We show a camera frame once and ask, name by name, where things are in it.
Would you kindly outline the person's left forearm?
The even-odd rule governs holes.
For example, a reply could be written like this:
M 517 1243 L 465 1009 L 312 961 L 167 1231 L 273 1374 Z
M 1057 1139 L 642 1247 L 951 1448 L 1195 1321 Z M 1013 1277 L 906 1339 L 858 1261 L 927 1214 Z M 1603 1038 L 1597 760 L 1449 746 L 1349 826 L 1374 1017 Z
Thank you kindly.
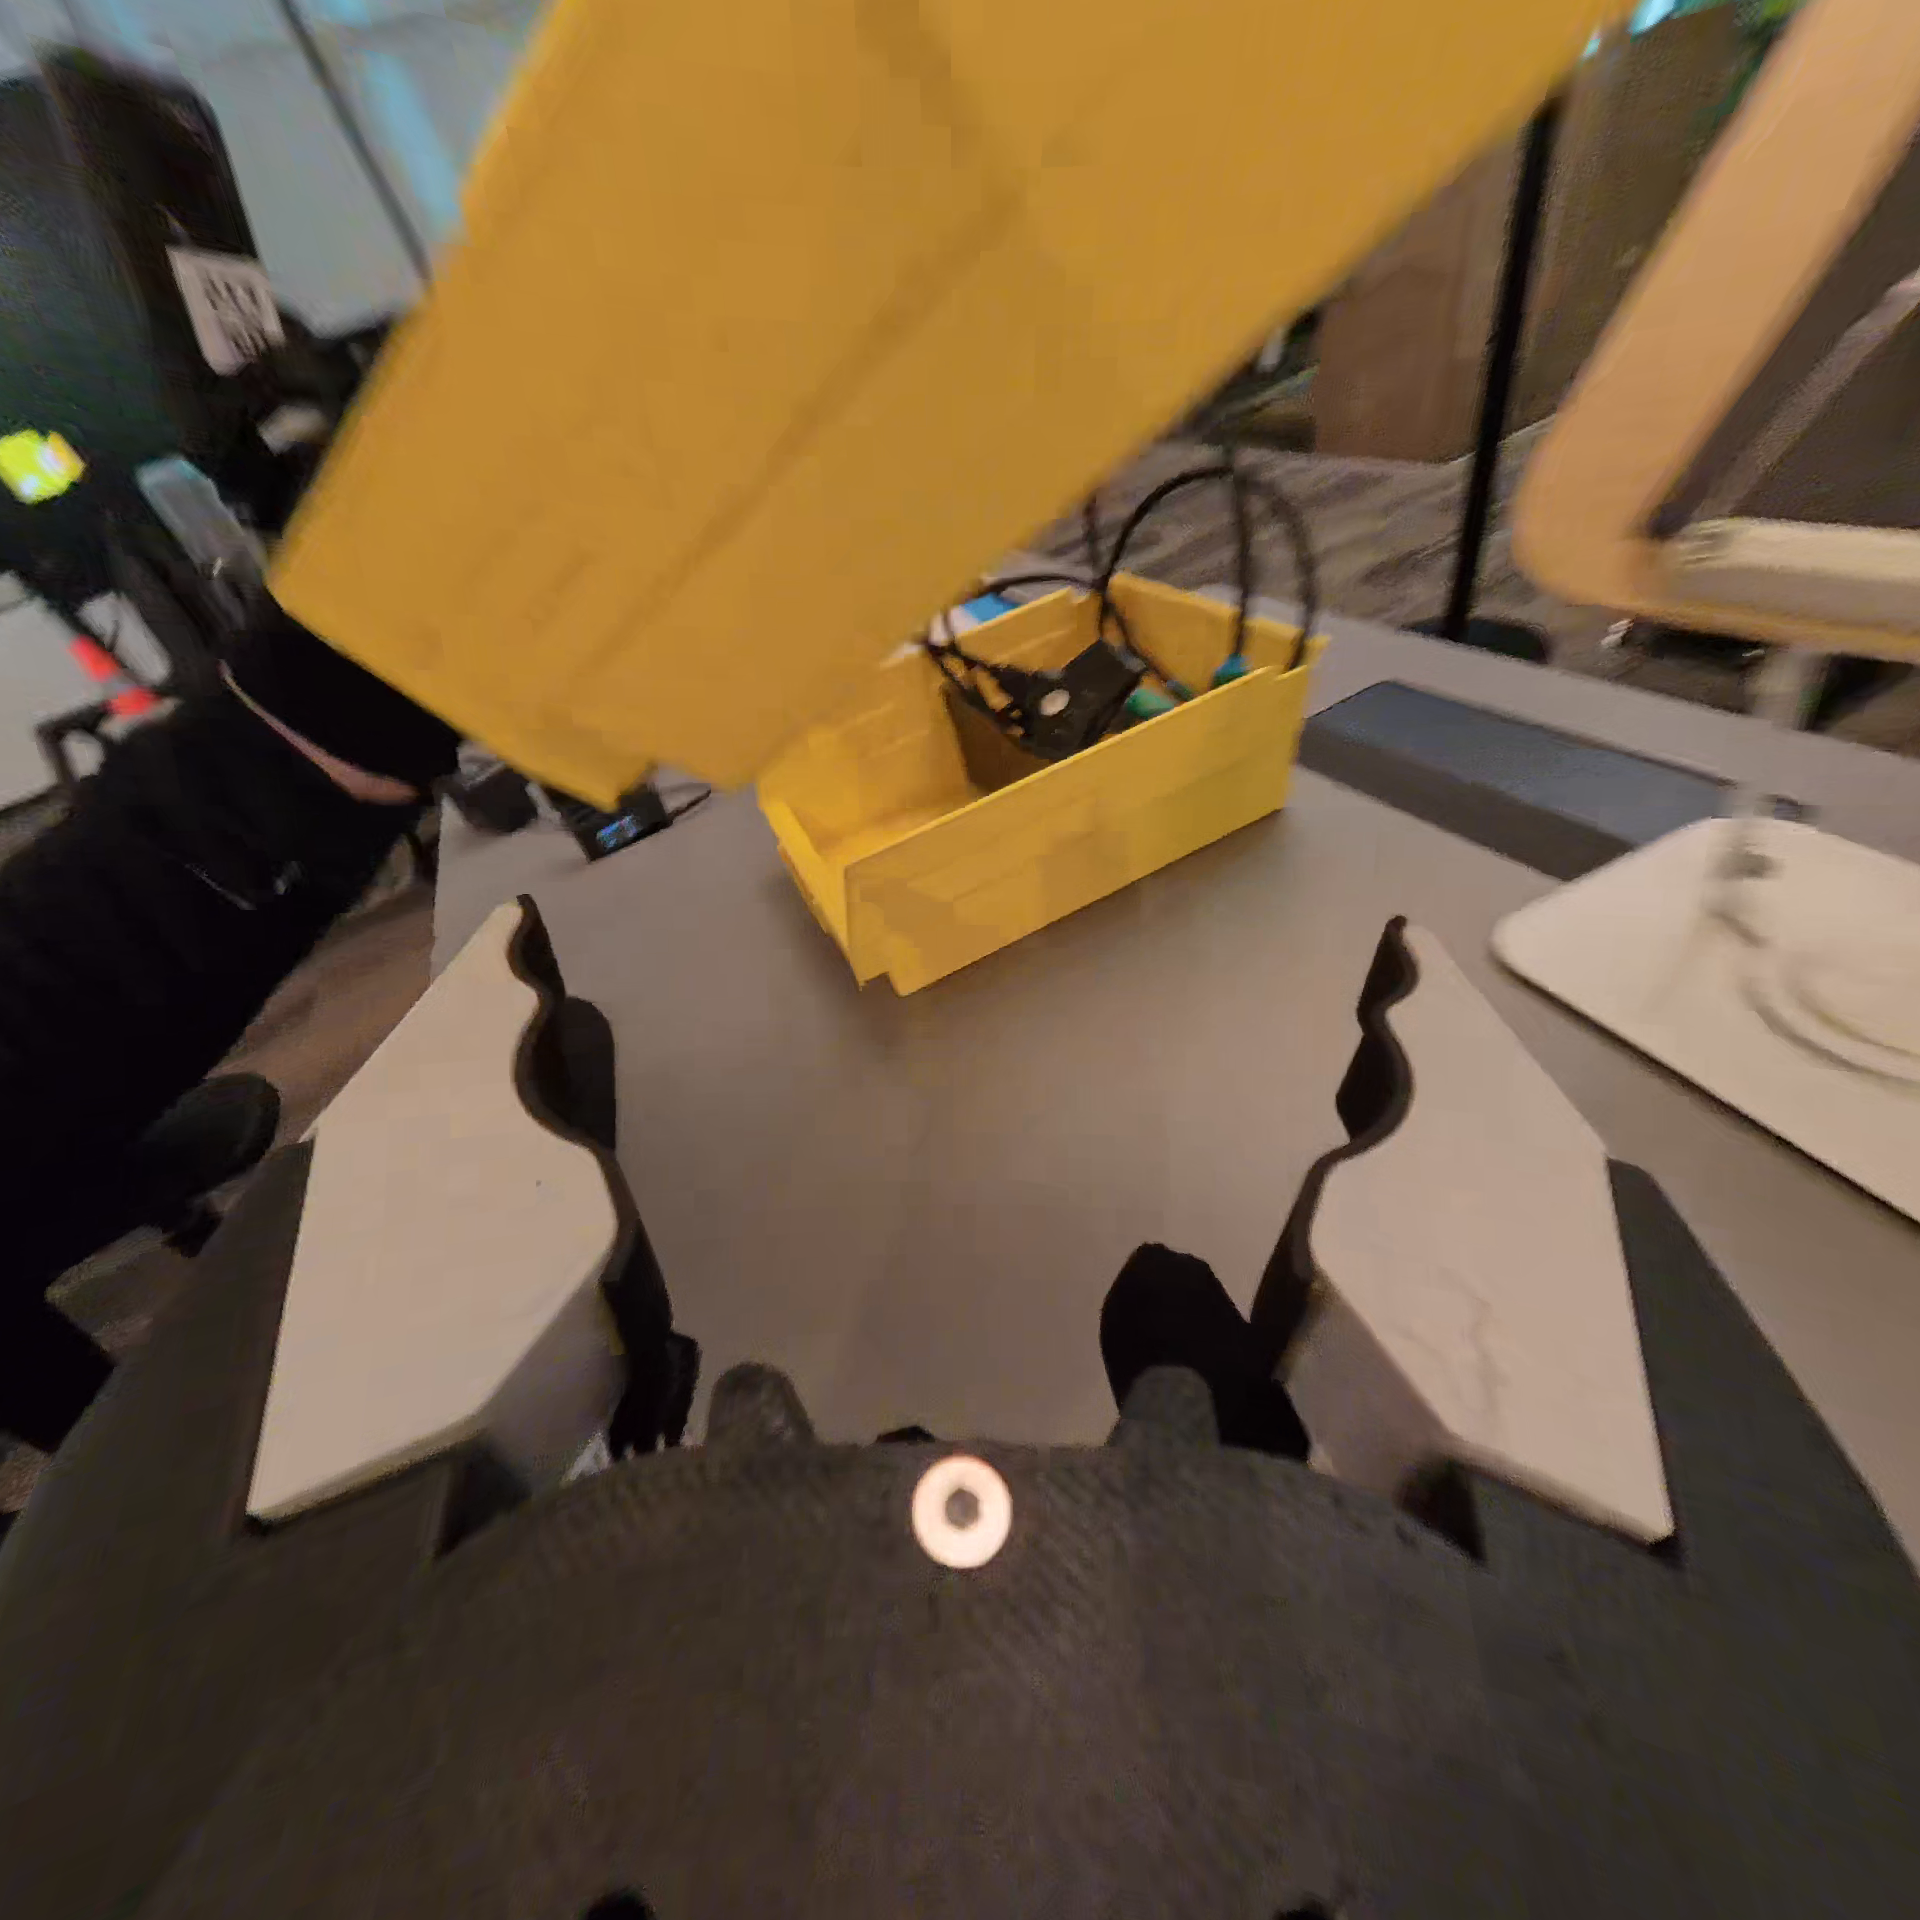
M 434 775 L 343 784 L 218 688 L 134 731 L 3 862 L 3 1099 L 201 1082 L 415 829 Z

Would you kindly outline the black hdmi switch with cable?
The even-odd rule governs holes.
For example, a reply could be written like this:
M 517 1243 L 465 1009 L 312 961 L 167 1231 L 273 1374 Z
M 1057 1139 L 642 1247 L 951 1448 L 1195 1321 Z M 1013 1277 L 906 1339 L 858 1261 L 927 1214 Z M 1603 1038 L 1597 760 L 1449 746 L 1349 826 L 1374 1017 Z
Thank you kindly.
M 1121 566 L 1141 531 L 1174 497 L 1222 490 L 1232 527 L 1232 625 L 1208 682 L 1200 688 L 1174 674 L 1141 641 L 1137 621 L 1119 601 Z M 1090 639 L 1063 666 L 1025 666 L 986 659 L 962 642 L 955 614 L 934 615 L 919 639 L 919 656 L 943 688 L 951 731 L 977 794 L 1016 784 L 1048 767 L 1090 753 L 1111 739 L 1169 715 L 1201 694 L 1233 688 L 1261 673 L 1254 642 L 1258 587 L 1256 522 L 1267 519 L 1286 544 L 1290 582 L 1299 591 L 1297 626 L 1279 674 L 1304 666 L 1321 597 L 1321 557 L 1299 504 L 1279 482 L 1261 479 L 1222 450 L 1208 465 L 1185 466 L 1155 482 L 1104 533 L 1099 494 L 1090 493 L 1077 514 L 1082 567 L 1032 567 L 1002 571 L 981 586 L 991 618 L 1018 610 L 1018 587 L 1050 587 L 1090 605 Z

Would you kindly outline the white metal board stand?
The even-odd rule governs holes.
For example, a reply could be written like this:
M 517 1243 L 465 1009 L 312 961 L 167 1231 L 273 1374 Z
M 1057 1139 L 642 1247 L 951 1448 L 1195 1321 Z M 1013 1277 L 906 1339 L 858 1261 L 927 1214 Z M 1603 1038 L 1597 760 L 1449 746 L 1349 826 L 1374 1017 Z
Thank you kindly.
M 1653 547 L 1662 609 L 1770 642 L 1753 698 L 1808 709 L 1816 656 L 1915 659 L 1915 531 L 1706 519 Z M 1773 811 L 1619 856 L 1495 926 L 1503 968 L 1847 1184 L 1917 1219 L 1915 862 Z

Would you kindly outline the black round-base floor stand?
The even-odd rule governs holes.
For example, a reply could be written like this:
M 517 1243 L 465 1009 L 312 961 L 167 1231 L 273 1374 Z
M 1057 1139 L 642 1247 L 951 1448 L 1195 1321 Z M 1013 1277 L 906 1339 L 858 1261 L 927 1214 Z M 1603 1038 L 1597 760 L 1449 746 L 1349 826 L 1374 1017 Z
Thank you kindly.
M 1481 563 L 1495 522 L 1503 433 L 1519 376 L 1531 277 L 1544 227 L 1551 157 L 1565 98 L 1565 91 L 1555 90 L 1528 118 L 1519 142 L 1519 163 L 1503 223 L 1495 315 L 1481 363 L 1471 457 L 1455 522 L 1454 570 L 1441 615 L 1429 626 L 1433 639 L 1525 666 L 1547 666 L 1549 662 L 1549 642 L 1538 626 L 1509 615 L 1483 615 L 1477 609 Z

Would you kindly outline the black round stool seat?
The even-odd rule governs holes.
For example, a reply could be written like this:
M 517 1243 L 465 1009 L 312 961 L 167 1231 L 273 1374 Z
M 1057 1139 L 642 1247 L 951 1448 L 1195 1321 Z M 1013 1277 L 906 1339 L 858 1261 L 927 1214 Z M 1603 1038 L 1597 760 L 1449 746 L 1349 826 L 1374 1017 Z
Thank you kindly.
M 129 1150 L 137 1225 L 181 1258 L 197 1258 L 223 1224 L 222 1191 L 272 1153 L 279 1126 L 281 1094 L 256 1072 L 192 1089 Z

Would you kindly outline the yellow plastic bin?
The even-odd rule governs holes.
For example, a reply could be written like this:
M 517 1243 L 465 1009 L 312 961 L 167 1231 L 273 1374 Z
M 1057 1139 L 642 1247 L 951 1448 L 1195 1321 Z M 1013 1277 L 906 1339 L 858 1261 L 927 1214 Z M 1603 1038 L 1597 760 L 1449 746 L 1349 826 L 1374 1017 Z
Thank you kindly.
M 272 595 L 573 797 L 750 784 L 1631 10 L 553 6 Z
M 808 915 L 857 985 L 912 994 L 1279 811 L 1326 635 L 1121 571 L 1113 605 L 1193 698 L 995 792 L 963 761 L 952 686 L 901 649 L 755 784 Z

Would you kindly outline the small black device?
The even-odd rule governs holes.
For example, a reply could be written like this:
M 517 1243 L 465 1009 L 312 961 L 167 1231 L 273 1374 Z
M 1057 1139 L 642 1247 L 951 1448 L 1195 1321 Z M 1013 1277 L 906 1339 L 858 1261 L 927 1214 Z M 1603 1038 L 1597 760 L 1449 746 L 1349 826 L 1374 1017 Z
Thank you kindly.
M 537 792 L 586 862 L 667 832 L 712 799 L 709 784 L 661 784 L 653 777 L 637 782 L 611 808 L 595 808 L 553 784 L 538 784 Z

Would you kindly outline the brown cardboard box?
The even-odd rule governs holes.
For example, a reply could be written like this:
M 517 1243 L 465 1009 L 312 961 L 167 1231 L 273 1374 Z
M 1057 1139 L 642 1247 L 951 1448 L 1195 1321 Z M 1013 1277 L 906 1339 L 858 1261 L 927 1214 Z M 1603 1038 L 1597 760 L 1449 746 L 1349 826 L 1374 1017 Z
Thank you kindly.
M 1517 169 L 1514 138 L 1481 154 L 1327 303 L 1311 381 L 1317 454 L 1449 465 L 1471 449 Z

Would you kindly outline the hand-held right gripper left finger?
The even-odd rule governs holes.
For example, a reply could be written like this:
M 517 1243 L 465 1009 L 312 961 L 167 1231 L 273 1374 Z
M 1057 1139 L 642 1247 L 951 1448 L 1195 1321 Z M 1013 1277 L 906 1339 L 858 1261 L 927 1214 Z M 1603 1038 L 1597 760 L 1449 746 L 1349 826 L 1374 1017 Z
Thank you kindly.
M 611 1459 L 680 1443 L 698 1349 L 568 1041 L 609 1054 L 517 897 L 306 1131 L 251 1521 L 458 1450 L 538 1490 L 595 1438 Z

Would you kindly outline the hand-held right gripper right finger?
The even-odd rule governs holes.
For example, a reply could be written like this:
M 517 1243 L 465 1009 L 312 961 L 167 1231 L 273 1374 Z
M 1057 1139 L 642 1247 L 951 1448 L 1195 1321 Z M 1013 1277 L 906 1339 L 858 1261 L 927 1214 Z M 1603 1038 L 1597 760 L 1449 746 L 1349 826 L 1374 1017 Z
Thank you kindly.
M 1392 920 L 1317 1160 L 1254 1296 L 1307 1462 L 1408 1502 L 1498 1480 L 1673 1537 L 1610 1161 L 1451 953 Z

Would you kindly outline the person's left hand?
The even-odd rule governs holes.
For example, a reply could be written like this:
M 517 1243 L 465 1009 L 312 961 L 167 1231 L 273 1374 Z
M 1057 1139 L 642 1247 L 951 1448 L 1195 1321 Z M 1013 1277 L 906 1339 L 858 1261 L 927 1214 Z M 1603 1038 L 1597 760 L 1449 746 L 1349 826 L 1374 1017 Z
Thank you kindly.
M 273 601 L 223 647 L 222 673 L 235 698 L 354 794 L 424 794 L 456 771 L 455 728 Z

